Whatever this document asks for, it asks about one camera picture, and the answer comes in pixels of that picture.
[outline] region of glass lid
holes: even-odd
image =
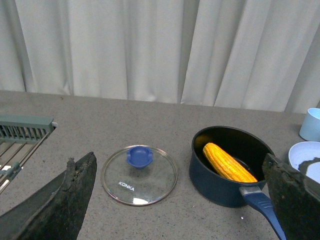
[[[115,152],[102,168],[101,181],[115,200],[133,206],[164,199],[178,180],[173,159],[159,148],[127,146]]]

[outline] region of white curtain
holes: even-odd
[[[0,90],[305,113],[320,1],[0,0]]]

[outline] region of saucepan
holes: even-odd
[[[217,174],[203,154],[207,143],[214,143],[230,154],[258,182],[237,182]],[[251,206],[264,215],[279,239],[285,240],[285,233],[275,215],[272,202],[261,191],[266,184],[262,165],[267,154],[274,155],[267,144],[246,131],[228,126],[207,127],[196,133],[192,140],[189,175],[195,188],[204,197],[230,208]]]

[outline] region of light blue cup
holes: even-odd
[[[300,129],[300,136],[307,141],[320,142],[320,108],[309,108]]]

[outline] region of corn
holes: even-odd
[[[218,145],[207,143],[203,148],[203,154],[220,176],[242,183],[257,182],[254,176]]]

